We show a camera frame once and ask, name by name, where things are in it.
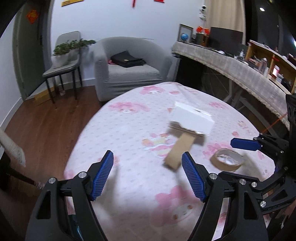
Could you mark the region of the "small blue globe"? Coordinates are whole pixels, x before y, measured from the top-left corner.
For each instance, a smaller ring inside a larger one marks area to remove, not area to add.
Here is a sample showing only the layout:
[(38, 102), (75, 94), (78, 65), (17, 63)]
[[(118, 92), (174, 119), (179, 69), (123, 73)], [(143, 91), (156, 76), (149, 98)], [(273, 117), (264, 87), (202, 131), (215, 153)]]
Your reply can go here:
[(188, 40), (189, 40), (189, 35), (186, 34), (186, 33), (181, 33), (181, 35), (180, 35), (180, 39), (181, 39), (181, 41), (182, 41), (183, 43), (187, 43)]

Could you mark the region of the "black monitor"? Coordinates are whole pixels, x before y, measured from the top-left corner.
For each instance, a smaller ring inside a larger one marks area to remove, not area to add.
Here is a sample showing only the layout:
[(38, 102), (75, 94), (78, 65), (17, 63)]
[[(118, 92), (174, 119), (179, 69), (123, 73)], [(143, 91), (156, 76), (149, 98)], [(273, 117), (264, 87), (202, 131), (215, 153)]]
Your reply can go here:
[(207, 46), (217, 50), (234, 52), (241, 44), (242, 38), (243, 32), (226, 28), (212, 27)]

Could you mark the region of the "grey green door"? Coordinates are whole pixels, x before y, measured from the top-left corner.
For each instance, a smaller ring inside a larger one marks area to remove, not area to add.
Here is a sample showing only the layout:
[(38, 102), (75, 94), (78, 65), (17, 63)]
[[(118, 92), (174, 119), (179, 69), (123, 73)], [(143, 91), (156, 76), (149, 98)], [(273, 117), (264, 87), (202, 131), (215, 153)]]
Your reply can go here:
[[(25, 100), (43, 83), (42, 74), (51, 67), (51, 19), (53, 1), (26, 1), (16, 13), (13, 27), (13, 61), (21, 97)], [(31, 9), (39, 17), (30, 24)]]

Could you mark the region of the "grey dining chair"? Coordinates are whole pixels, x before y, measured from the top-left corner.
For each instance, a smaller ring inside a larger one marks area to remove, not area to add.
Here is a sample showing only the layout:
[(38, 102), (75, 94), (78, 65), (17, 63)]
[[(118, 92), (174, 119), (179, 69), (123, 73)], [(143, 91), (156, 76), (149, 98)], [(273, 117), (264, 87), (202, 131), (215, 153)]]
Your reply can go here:
[(51, 87), (49, 85), (49, 79), (59, 77), (62, 90), (65, 90), (62, 75), (70, 73), (72, 76), (72, 85), (74, 89), (74, 97), (77, 96), (76, 75), (78, 72), (79, 82), (82, 83), (81, 71), (80, 71), (80, 43), (81, 33), (79, 31), (73, 31), (60, 35), (55, 43), (53, 55), (51, 56), (52, 66), (46, 70), (42, 77), (46, 83), (50, 100), (55, 104)]

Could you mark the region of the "red hanging wall scrolls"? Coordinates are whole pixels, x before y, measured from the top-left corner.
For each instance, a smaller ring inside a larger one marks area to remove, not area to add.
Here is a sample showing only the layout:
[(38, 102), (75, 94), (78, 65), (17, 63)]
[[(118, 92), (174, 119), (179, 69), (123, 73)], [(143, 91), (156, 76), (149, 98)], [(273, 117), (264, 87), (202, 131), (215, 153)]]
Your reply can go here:
[[(164, 4), (165, 0), (144, 0), (144, 1), (140, 1), (141, 3), (144, 2), (145, 4), (147, 3), (160, 3), (160, 4)], [(136, 7), (137, 4), (137, 0), (132, 0), (132, 8), (134, 9)]]

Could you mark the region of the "potted green plant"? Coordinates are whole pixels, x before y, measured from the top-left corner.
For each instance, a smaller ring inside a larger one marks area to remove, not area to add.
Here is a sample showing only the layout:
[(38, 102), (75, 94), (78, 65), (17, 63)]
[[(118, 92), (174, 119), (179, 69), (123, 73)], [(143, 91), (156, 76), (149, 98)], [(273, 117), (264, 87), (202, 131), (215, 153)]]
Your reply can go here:
[(68, 64), (69, 61), (74, 61), (78, 58), (80, 48), (88, 47), (95, 44), (95, 40), (67, 40), (66, 42), (59, 44), (53, 50), (51, 57), (54, 68), (63, 67)]

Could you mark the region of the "brown tape roll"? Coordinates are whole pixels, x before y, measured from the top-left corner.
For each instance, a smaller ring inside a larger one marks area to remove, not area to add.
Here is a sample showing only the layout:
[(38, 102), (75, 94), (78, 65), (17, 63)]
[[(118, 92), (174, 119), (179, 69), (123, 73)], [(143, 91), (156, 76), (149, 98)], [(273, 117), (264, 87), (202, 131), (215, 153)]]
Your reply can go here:
[(191, 149), (196, 136), (189, 133), (182, 133), (175, 142), (170, 152), (165, 157), (165, 165), (173, 170), (177, 170), (181, 165), (182, 155)]

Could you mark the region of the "beige lace desk cloth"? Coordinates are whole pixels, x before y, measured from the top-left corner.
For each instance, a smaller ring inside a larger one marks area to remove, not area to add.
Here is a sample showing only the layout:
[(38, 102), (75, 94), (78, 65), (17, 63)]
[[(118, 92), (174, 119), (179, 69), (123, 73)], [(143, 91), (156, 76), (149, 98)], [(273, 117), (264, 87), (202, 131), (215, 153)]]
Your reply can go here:
[(282, 118), (281, 122), (287, 128), (290, 127), (287, 116), (285, 116), (287, 113), (286, 93), (256, 70), (234, 58), (197, 45), (175, 42), (171, 51), (202, 63), (229, 78), (264, 104), (273, 114)]

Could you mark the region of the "pink patterned tablecloth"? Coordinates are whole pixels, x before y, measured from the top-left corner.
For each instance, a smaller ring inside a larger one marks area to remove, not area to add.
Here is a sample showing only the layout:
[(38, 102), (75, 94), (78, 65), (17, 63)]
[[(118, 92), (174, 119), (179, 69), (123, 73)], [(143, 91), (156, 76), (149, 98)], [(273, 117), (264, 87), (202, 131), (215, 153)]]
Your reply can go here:
[(92, 204), (108, 240), (187, 240), (198, 220), (203, 203), (194, 196), (184, 170), (167, 165), (182, 135), (170, 126), (176, 102), (212, 117), (210, 134), (197, 136), (190, 149), (210, 173), (219, 173), (210, 160), (219, 149), (230, 149), (233, 138), (259, 134), (230, 105), (178, 83), (139, 87), (107, 102), (80, 134), (64, 177), (73, 178), (107, 150), (113, 152), (107, 183)]

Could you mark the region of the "flat cardboard box on floor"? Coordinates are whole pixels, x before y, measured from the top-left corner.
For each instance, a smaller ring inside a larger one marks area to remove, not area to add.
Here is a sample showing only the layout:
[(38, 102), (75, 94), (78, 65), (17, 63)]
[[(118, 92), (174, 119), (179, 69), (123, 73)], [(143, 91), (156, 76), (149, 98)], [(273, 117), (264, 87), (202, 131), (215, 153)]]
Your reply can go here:
[(40, 105), (40, 104), (42, 104), (46, 101), (49, 101), (49, 100), (51, 100), (51, 97), (50, 97), (47, 89), (34, 96), (34, 104), (35, 105)]

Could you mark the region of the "white torn cardboard box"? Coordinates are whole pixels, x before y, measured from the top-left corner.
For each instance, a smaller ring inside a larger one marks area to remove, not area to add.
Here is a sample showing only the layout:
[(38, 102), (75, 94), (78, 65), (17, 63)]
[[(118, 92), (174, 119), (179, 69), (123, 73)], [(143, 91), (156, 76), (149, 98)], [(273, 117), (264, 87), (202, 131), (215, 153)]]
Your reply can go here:
[(178, 101), (168, 108), (168, 112), (167, 132), (177, 138), (188, 134), (195, 138), (193, 143), (200, 146), (205, 143), (215, 125), (210, 113)]

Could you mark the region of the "red door decoration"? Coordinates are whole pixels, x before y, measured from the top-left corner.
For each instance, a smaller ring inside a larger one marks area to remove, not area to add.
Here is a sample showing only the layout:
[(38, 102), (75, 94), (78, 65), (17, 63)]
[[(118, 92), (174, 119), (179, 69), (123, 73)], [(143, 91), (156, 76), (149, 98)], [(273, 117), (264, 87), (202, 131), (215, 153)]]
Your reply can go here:
[(39, 17), (39, 13), (36, 9), (31, 9), (26, 15), (26, 18), (28, 19), (30, 24), (35, 23), (38, 17)]

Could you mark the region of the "wooden desk shelf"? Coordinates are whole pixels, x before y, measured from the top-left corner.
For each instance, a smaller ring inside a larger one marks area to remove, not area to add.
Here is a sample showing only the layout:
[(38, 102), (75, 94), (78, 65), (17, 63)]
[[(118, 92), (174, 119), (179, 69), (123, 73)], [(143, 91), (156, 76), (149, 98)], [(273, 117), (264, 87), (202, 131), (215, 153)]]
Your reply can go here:
[(245, 60), (285, 93), (295, 92), (295, 65), (264, 44), (250, 40)]

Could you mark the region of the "beige curtain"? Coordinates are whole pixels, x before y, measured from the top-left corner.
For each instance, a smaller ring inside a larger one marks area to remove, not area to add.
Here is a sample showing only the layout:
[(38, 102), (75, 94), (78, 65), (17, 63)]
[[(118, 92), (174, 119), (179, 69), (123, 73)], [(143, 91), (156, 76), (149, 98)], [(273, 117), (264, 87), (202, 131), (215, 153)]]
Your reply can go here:
[(246, 40), (245, 5), (242, 0), (205, 1), (205, 27), (219, 27), (243, 32), (242, 44)]

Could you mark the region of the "framed picture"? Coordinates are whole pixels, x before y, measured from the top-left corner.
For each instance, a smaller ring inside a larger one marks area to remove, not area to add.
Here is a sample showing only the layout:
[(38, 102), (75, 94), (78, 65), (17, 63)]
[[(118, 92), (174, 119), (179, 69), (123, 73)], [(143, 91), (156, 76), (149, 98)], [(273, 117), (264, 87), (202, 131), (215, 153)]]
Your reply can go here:
[(189, 35), (189, 40), (188, 40), (187, 43), (191, 43), (191, 37), (192, 37), (192, 34), (193, 34), (193, 27), (190, 27), (190, 26), (184, 25), (184, 24), (179, 24), (179, 32), (178, 32), (178, 37), (177, 37), (178, 42), (182, 42), (181, 39), (180, 39), (181, 33), (188, 34)]

